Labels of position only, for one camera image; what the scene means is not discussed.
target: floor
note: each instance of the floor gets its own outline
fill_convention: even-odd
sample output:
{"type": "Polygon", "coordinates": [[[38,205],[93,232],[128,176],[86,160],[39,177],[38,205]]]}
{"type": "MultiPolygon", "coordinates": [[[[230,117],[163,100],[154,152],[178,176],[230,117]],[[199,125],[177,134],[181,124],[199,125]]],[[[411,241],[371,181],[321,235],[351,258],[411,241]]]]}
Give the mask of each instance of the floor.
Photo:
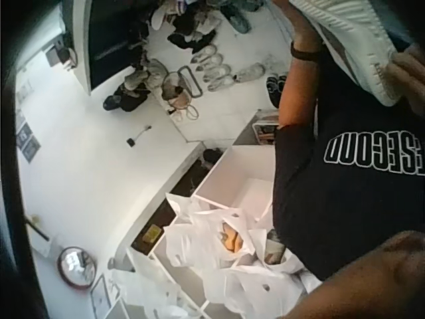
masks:
{"type": "MultiPolygon", "coordinates": [[[[288,71],[290,30],[279,12],[265,6],[255,13],[246,13],[252,25],[252,30],[246,35],[237,33],[219,12],[216,13],[222,18],[222,24],[217,29],[214,44],[224,57],[223,63],[228,64],[232,72],[255,62],[264,62],[267,58],[270,60],[270,57],[275,62],[275,72],[288,71]]],[[[257,110],[274,109],[266,90],[267,76],[218,92],[208,92],[207,85],[202,82],[203,73],[195,72],[194,65],[190,64],[190,50],[181,50],[167,41],[173,30],[174,27],[168,23],[164,23],[159,31],[151,30],[148,56],[161,61],[170,72],[189,65],[204,95],[192,101],[199,111],[198,120],[183,118],[179,122],[175,117],[172,119],[187,141],[203,141],[208,148],[227,148],[257,110]]]]}

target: black wristband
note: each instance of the black wristband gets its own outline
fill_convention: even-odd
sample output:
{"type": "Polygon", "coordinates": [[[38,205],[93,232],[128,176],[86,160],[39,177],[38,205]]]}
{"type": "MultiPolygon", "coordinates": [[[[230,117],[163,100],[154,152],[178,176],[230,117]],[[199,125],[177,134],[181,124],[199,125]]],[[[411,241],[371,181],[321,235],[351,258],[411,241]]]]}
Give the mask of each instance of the black wristband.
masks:
{"type": "Polygon", "coordinates": [[[291,42],[291,55],[294,58],[297,58],[298,60],[319,62],[320,51],[317,51],[317,52],[298,51],[297,49],[294,48],[294,42],[291,42]]]}

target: finger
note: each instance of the finger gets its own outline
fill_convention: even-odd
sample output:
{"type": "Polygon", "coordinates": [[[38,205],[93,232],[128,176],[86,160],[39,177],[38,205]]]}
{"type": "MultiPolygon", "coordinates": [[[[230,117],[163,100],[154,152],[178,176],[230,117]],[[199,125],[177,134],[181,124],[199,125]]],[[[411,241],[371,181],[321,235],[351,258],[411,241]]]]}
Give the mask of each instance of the finger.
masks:
{"type": "Polygon", "coordinates": [[[386,66],[386,73],[393,79],[393,82],[401,86],[405,94],[413,93],[425,103],[425,84],[395,63],[390,63],[386,66]]]}
{"type": "Polygon", "coordinates": [[[392,57],[392,61],[425,84],[425,64],[422,64],[413,55],[410,53],[396,53],[392,57]]]}
{"type": "Polygon", "coordinates": [[[425,54],[424,51],[419,47],[417,43],[410,45],[406,50],[406,53],[411,54],[416,60],[425,65],[425,54]]]}

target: round mirror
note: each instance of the round mirror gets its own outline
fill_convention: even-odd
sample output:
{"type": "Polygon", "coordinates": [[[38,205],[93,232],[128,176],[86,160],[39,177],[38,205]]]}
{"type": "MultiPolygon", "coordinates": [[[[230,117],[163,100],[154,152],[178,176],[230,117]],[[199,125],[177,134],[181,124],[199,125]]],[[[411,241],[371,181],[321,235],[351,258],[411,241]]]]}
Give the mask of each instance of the round mirror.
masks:
{"type": "Polygon", "coordinates": [[[89,288],[96,276],[93,258],[79,247],[65,248],[58,258],[58,270],[62,279],[77,289],[89,288]]]}

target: black t-shirt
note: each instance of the black t-shirt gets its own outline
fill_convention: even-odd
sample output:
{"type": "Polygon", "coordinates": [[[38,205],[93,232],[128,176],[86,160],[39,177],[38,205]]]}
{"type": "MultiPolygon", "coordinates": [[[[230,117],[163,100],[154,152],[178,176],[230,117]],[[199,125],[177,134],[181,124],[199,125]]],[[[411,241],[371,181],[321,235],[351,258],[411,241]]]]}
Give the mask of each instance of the black t-shirt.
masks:
{"type": "Polygon", "coordinates": [[[274,226],[319,279],[403,230],[424,230],[423,121],[391,108],[342,110],[315,140],[276,136],[274,226]]]}

